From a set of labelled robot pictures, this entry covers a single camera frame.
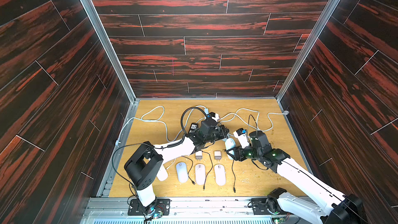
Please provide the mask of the pink charger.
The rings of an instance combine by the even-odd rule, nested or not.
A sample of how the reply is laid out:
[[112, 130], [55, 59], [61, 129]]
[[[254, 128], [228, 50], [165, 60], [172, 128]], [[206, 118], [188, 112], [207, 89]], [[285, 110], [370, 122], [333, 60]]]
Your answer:
[[214, 151], [214, 159], [215, 159], [216, 161], [219, 161], [219, 160], [222, 159], [222, 153], [221, 153], [221, 151], [219, 151], [219, 150]]
[[195, 153], [195, 159], [198, 161], [201, 161], [203, 159], [203, 152], [202, 151], [197, 151]]

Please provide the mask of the white wireless mouse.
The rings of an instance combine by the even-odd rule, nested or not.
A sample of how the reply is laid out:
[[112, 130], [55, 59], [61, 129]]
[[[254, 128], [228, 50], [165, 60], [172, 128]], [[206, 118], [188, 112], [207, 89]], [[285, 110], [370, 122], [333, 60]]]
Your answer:
[[165, 181], [168, 178], [168, 172], [164, 165], [161, 165], [157, 173], [157, 178], [159, 181]]

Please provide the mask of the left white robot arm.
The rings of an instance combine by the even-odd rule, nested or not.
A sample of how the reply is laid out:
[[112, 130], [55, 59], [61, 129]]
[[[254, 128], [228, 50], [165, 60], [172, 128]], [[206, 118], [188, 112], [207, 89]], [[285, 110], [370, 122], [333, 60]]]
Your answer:
[[156, 177], [159, 180], [167, 178], [167, 173], [162, 172], [164, 163], [194, 154], [204, 149], [207, 143], [227, 138], [228, 133], [228, 128], [209, 117], [203, 120], [198, 128], [184, 134], [178, 141], [162, 145], [142, 143], [124, 165], [141, 205], [148, 207], [155, 202], [152, 183]]

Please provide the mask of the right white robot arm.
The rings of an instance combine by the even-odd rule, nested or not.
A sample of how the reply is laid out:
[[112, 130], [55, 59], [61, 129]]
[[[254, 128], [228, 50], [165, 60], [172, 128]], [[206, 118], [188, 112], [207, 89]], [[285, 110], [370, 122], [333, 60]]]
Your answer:
[[235, 161], [250, 159], [284, 177], [308, 197], [298, 198], [283, 188], [277, 188], [267, 198], [253, 205], [254, 211], [268, 210], [271, 214], [294, 214], [312, 224], [365, 224], [368, 219], [363, 202], [355, 195], [346, 195], [307, 172], [289, 154], [272, 148], [262, 131], [248, 133], [240, 128], [234, 133], [240, 146], [227, 149]]

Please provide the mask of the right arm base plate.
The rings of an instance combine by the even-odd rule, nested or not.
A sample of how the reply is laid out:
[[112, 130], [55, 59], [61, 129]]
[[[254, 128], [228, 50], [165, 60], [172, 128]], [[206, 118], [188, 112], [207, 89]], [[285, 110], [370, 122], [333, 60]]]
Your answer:
[[274, 189], [266, 198], [251, 199], [247, 206], [253, 210], [255, 215], [287, 215], [288, 212], [282, 210], [277, 202], [280, 195], [285, 192], [287, 191], [283, 188]]

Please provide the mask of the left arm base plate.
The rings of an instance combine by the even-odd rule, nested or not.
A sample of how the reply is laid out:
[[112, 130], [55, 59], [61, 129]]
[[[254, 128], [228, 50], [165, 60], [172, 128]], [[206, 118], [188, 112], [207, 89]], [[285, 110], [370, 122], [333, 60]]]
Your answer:
[[156, 198], [148, 206], [143, 206], [140, 200], [131, 199], [129, 202], [128, 216], [149, 216], [153, 219], [168, 216], [170, 214], [171, 200], [167, 198]]

